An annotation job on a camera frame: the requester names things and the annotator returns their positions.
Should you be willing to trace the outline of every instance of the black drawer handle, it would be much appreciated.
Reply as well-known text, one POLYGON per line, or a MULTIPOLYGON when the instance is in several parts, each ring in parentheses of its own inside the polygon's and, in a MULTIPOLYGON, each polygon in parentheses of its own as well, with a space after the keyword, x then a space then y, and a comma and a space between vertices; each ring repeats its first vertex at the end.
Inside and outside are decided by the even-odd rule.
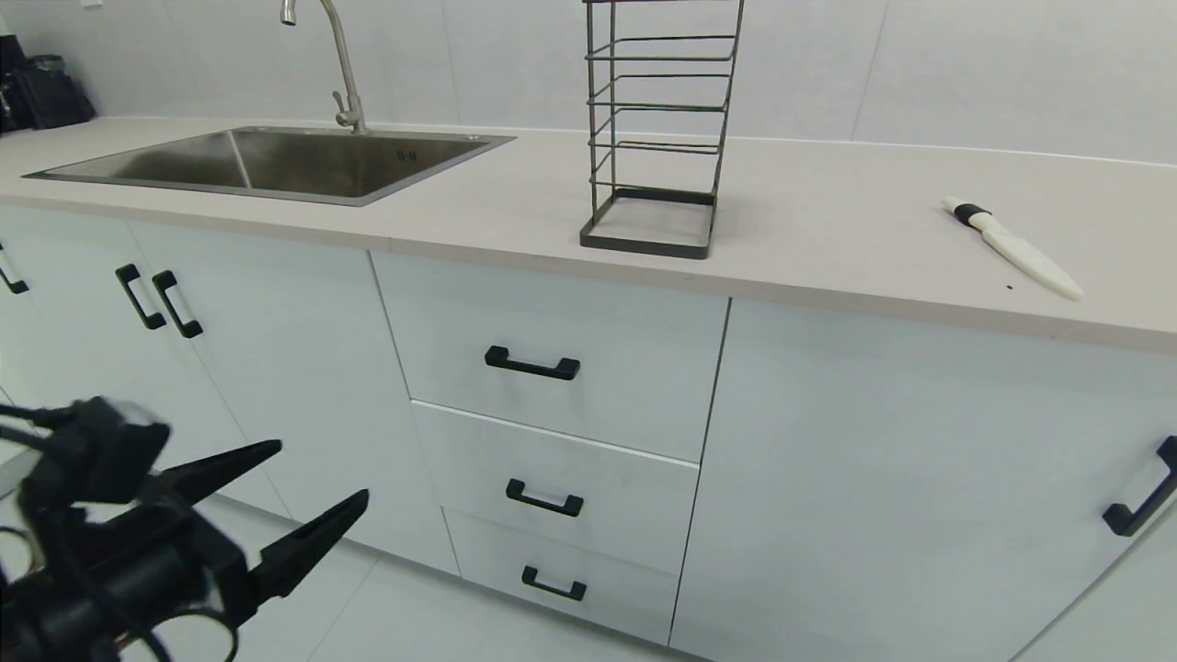
POLYGON ((568 498, 564 499, 564 505, 548 503, 538 498, 531 498, 530 496, 524 496, 523 494, 526 488, 527 484, 523 481, 511 478, 511 481, 507 482, 507 498, 511 501, 518 501, 519 503, 526 503, 527 505, 534 505, 536 508, 543 508, 544 510, 551 510, 552 512, 559 512, 560 515, 566 515, 568 517, 580 515, 580 509, 585 505, 585 499, 576 495, 568 495, 568 498))
MULTIPOLYGON (((0 244, 0 251, 4 250, 4 245, 0 244)), ((8 274, 4 272, 4 267, 0 267, 0 279, 4 284, 8 286, 8 291, 13 294, 22 294, 28 291, 28 283, 24 280, 8 280, 8 274)))
POLYGON ((139 322, 142 322, 144 326, 146 326, 148 331, 154 331, 167 324, 161 313, 153 312, 147 315, 147 312, 144 311, 144 306, 139 303, 139 297, 135 297, 135 293, 131 291, 131 284, 139 280, 139 269, 135 265, 128 264, 120 266, 114 270, 114 276, 119 279, 119 283, 122 284, 122 291, 126 292, 127 298, 131 299, 131 305, 134 306, 135 312, 139 313, 139 322))
POLYGON ((192 322, 180 322, 180 316, 175 312, 175 306, 172 305, 172 299, 167 297, 167 291, 178 285, 175 282, 175 274, 172 273, 171 270, 157 273, 152 277, 151 282, 155 284, 155 291, 159 292, 159 298, 164 299, 164 306, 167 307, 167 315, 172 316, 172 322, 175 323, 175 326, 180 330, 181 336, 185 338, 195 338, 205 332, 205 327, 201 326, 195 319, 192 322))
POLYGON ((1169 477, 1161 482, 1161 486, 1152 492, 1144 505, 1132 512, 1132 509, 1123 503, 1113 503, 1104 511, 1104 522, 1117 536, 1125 538, 1135 536, 1153 515, 1161 511, 1161 507, 1169 501, 1169 497, 1177 494, 1177 437, 1165 439, 1157 455, 1169 465, 1169 477))
POLYGON ((574 358, 561 358, 556 368, 544 368, 543 365, 511 360, 510 356, 511 352, 506 347, 491 345, 491 349, 486 350, 486 365, 526 372, 528 375, 539 375, 540 377, 551 377, 552 379, 563 379, 565 382, 576 379, 577 372, 580 372, 580 362, 574 358))
POLYGON ((541 583, 537 582, 536 577, 538 577, 538 576, 539 576, 539 570, 532 568, 531 565, 524 565, 524 568, 523 568, 523 583, 527 584, 528 587, 531 587, 533 589, 539 589, 541 591, 547 591, 547 593, 551 593, 551 594, 556 594, 556 595, 558 595, 560 597, 566 597, 566 598, 568 598, 571 601, 574 601, 574 602, 580 602, 581 600, 584 600, 585 598, 585 591, 588 589, 588 587, 581 584, 580 582, 572 582, 572 589, 571 590, 561 591, 558 588, 550 587, 547 584, 541 584, 541 583))

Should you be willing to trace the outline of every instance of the countertop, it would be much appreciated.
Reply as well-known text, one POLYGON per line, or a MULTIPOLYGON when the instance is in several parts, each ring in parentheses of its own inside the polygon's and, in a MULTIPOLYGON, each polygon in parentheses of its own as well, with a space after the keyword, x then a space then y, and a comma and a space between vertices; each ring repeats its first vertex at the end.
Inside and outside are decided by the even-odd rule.
MULTIPOLYGON (((290 123, 100 119, 5 135, 0 203, 1177 355, 1177 167, 732 139, 701 262, 580 247, 591 213, 584 132, 388 127, 517 139, 366 207, 20 177, 254 124, 290 123), (939 207, 947 194, 992 210, 1086 299, 1064 299, 1006 263, 939 207)), ((641 183, 689 177, 690 157, 656 158, 641 164, 641 183)))

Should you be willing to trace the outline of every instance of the sink basin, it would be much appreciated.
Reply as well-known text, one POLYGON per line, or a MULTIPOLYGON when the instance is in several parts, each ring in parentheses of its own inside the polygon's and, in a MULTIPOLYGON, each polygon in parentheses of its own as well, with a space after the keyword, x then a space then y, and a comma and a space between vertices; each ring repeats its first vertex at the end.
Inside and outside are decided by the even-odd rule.
POLYGON ((512 140, 247 126, 26 174, 364 206, 512 140))

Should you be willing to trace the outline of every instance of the knife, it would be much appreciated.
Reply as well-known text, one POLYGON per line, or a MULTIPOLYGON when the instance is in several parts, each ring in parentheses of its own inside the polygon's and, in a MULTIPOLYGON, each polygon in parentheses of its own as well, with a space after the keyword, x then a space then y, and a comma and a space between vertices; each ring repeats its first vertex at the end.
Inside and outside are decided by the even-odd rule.
POLYGON ((1058 266, 1033 244, 1010 232, 993 218, 993 214, 959 198, 944 198, 944 208, 957 220, 980 232, 985 243, 1028 276, 1063 294, 1068 299, 1082 302, 1083 287, 1063 267, 1058 266))

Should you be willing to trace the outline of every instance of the dish drying rack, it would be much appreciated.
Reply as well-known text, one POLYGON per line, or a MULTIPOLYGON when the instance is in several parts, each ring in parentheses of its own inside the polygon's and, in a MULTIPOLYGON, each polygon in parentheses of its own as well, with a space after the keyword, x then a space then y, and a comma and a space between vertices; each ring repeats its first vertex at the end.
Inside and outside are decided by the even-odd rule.
POLYGON ((734 29, 724 34, 692 34, 692 35, 664 35, 664 37, 618 37, 617 16, 618 5, 625 4, 653 4, 671 5, 673 2, 694 2, 698 0, 581 0, 587 12, 587 41, 588 51, 585 59, 588 62, 588 150, 591 153, 592 171, 590 173, 590 185, 592 187, 592 218, 580 230, 580 245, 593 249, 606 249, 613 251, 626 251, 634 253, 646 253, 665 257, 678 257, 689 259, 706 259, 711 252, 711 240, 714 230, 716 208, 719 198, 719 177, 723 172, 724 148, 727 140, 727 118, 731 110, 732 80, 736 73, 736 57, 739 53, 740 29, 744 24, 744 1, 727 0, 726 4, 733 6, 734 29), (609 12, 609 38, 604 45, 597 44, 594 35, 594 7, 607 5, 609 12), (658 54, 653 52, 658 46, 690 47, 704 46, 714 48, 722 46, 719 53, 704 54, 658 54), (619 52, 634 47, 645 48, 637 53, 619 52), (601 67, 607 65, 607 82, 598 85, 598 64, 601 67), (619 73, 619 65, 626 69, 649 65, 650 67, 666 67, 670 65, 685 65, 686 71, 674 72, 651 72, 651 71, 626 71, 619 73), (719 68, 720 71, 699 71, 700 67, 719 68), (694 79, 705 81, 706 79, 723 79, 726 81, 726 91, 720 102, 656 102, 656 101, 631 101, 618 99, 618 85, 623 80, 641 79, 694 79), (722 118, 718 135, 707 135, 707 140, 641 140, 618 138, 618 115, 621 113, 640 112, 665 112, 665 113, 713 113, 722 118), (598 123, 599 115, 605 114, 605 120, 598 123), (644 186, 634 183, 619 183, 617 177, 618 151, 645 151, 666 152, 674 154, 690 154, 689 158, 713 157, 714 177, 712 178, 710 191, 696 191, 684 188, 669 188, 661 186, 644 186), (614 205, 619 200, 643 200, 651 204, 672 203, 677 205, 691 205, 699 207, 705 214, 705 227, 703 229, 703 241, 699 244, 680 244, 654 239, 633 239, 617 236, 597 234, 594 231, 603 220, 606 220, 614 205))

